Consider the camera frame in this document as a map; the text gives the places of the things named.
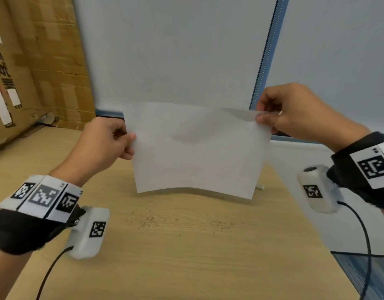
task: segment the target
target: white sensor device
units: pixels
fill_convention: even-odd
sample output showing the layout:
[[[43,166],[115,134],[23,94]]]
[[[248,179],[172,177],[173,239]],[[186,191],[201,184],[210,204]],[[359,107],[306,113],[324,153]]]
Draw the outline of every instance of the white sensor device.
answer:
[[[319,164],[298,173],[298,181],[310,207],[321,214],[336,213],[340,207],[337,201],[344,201],[339,187],[327,177],[328,169]]]
[[[86,213],[71,228],[65,246],[74,247],[68,252],[74,259],[92,258],[99,253],[110,218],[110,210],[107,208],[84,206],[82,209]]]

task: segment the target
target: qr-like marker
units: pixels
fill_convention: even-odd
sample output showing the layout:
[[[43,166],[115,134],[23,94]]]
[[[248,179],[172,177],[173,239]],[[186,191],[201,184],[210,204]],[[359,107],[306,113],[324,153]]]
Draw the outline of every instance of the qr-like marker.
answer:
[[[375,156],[357,162],[367,179],[384,176],[384,157]]]
[[[41,184],[28,201],[37,205],[49,207],[57,197],[58,193],[59,190]]]
[[[93,222],[89,237],[90,238],[103,237],[105,227],[106,227],[106,222],[98,222],[98,221]]]
[[[78,202],[79,197],[65,193],[61,198],[59,204],[56,206],[57,210],[62,212],[71,213],[75,204]]]
[[[303,186],[307,197],[309,198],[322,198],[321,192],[319,191],[319,188],[317,185],[304,185]]]
[[[13,199],[24,199],[26,195],[35,186],[35,183],[25,182],[21,187],[10,197]]]

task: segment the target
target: wooden table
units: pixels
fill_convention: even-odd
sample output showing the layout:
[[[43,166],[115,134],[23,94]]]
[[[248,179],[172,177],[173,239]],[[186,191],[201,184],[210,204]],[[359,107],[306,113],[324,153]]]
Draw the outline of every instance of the wooden table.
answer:
[[[62,161],[79,135],[45,127],[0,151],[0,201]],[[100,253],[63,256],[41,300],[358,299],[273,169],[259,181],[265,190],[252,201],[199,190],[137,195],[131,162],[118,160],[80,200],[111,211]],[[33,254],[9,300],[35,299],[68,233]]]

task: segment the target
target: hand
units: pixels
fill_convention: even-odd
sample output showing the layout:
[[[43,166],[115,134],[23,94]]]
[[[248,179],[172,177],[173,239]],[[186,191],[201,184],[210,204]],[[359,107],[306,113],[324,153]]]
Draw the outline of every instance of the hand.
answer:
[[[272,133],[282,131],[291,137],[320,142],[335,152],[370,133],[299,83],[266,88],[256,109],[272,112],[256,118],[257,123],[272,127]]]
[[[127,133],[123,120],[96,117],[85,126],[64,162],[49,175],[81,187],[117,158],[131,160],[135,152],[129,145],[135,139],[134,133]]]

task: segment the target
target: cord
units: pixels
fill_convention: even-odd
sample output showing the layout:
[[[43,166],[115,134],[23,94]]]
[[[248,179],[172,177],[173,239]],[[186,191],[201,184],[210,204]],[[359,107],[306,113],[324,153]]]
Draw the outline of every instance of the cord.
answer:
[[[48,276],[49,276],[51,270],[53,269],[54,265],[56,264],[56,262],[60,259],[61,256],[63,256],[66,252],[71,251],[73,248],[74,248],[73,246],[67,247],[67,248],[66,248],[65,250],[63,250],[63,251],[57,256],[57,258],[53,261],[53,263],[51,264],[51,266],[50,266],[48,272],[46,273],[45,277],[43,278],[41,287],[39,288],[38,295],[36,296],[36,300],[39,300],[39,298],[40,298],[40,296],[41,296],[41,294],[42,294],[43,287],[45,286],[46,280],[48,279]]]
[[[371,264],[372,264],[371,245],[369,243],[369,237],[368,237],[367,229],[365,228],[363,220],[361,220],[359,214],[353,209],[353,207],[351,207],[350,205],[348,205],[342,201],[337,201],[337,203],[349,208],[355,214],[355,216],[359,219],[361,227],[363,227],[363,231],[364,231],[364,235],[365,235],[365,241],[367,243],[367,251],[368,251],[367,275],[365,276],[364,287],[363,287],[363,290],[361,291],[361,294],[360,294],[360,300],[364,300],[365,294],[367,293],[367,289],[369,286],[369,281],[370,281],[370,277],[371,277]]]

